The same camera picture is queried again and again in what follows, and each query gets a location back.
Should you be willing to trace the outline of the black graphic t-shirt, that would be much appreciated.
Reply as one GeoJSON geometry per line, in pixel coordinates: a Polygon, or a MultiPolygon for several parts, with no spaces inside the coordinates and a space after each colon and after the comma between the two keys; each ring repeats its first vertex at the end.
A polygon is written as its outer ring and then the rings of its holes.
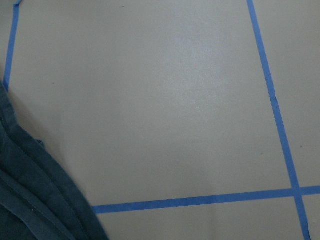
{"type": "Polygon", "coordinates": [[[18,123],[0,89],[0,237],[3,240],[105,240],[73,180],[43,142],[18,123]]]}

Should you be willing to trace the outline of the brown paper table cover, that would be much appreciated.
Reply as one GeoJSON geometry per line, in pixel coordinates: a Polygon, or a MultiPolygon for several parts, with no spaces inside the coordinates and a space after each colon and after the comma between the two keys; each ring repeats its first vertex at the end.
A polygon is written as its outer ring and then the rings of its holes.
{"type": "Polygon", "coordinates": [[[317,0],[24,0],[19,123],[112,240],[320,237],[317,0]]]}

